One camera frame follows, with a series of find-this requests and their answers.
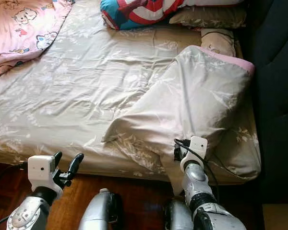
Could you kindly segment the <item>pink cartoon print quilt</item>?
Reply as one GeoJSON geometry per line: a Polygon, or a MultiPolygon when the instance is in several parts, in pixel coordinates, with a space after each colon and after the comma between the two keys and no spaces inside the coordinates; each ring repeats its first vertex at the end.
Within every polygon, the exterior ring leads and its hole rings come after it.
{"type": "Polygon", "coordinates": [[[74,0],[0,0],[0,75],[39,57],[73,5],[74,0]]]}

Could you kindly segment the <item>bed with beige floral sheet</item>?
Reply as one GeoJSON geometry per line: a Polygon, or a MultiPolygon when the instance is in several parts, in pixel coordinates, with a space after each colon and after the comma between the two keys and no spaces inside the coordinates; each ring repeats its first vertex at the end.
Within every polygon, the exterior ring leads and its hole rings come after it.
{"type": "MultiPolygon", "coordinates": [[[[188,46],[201,46],[200,35],[165,25],[111,29],[100,2],[74,0],[54,42],[39,57],[0,75],[0,162],[56,151],[69,161],[83,153],[81,173],[169,181],[157,156],[137,156],[102,138],[174,57],[188,46]]],[[[219,144],[206,151],[221,184],[242,184],[261,171],[246,92],[219,144]]]]}

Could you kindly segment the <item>dark navy sofa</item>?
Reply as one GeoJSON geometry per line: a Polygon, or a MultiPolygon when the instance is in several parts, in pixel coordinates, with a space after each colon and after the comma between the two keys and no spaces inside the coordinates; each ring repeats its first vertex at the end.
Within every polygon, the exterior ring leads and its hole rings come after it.
{"type": "Polygon", "coordinates": [[[240,34],[251,84],[261,152],[257,179],[261,201],[288,204],[288,0],[246,0],[247,26],[240,34]]]}

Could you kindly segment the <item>small cream printed pillow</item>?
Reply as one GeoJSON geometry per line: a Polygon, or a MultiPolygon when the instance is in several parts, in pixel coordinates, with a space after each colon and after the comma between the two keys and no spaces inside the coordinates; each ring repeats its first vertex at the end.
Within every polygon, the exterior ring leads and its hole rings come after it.
{"type": "Polygon", "coordinates": [[[221,28],[203,28],[201,33],[201,47],[212,52],[236,57],[235,39],[232,31],[221,28]]]}

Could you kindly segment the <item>olive beige floral pillow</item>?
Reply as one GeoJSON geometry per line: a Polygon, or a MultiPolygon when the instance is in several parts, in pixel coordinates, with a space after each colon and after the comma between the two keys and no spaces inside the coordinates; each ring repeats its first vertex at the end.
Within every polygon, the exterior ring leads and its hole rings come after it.
{"type": "Polygon", "coordinates": [[[247,12],[242,7],[183,7],[170,19],[170,24],[193,28],[237,29],[245,26],[247,12]]]}

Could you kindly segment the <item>red white blue shield bolster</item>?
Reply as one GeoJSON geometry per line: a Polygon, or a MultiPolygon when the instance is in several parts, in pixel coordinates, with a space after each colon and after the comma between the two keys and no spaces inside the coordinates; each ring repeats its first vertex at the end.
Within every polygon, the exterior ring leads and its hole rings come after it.
{"type": "Polygon", "coordinates": [[[111,29],[133,29],[161,22],[187,6],[236,6],[244,0],[101,0],[100,11],[111,29]]]}

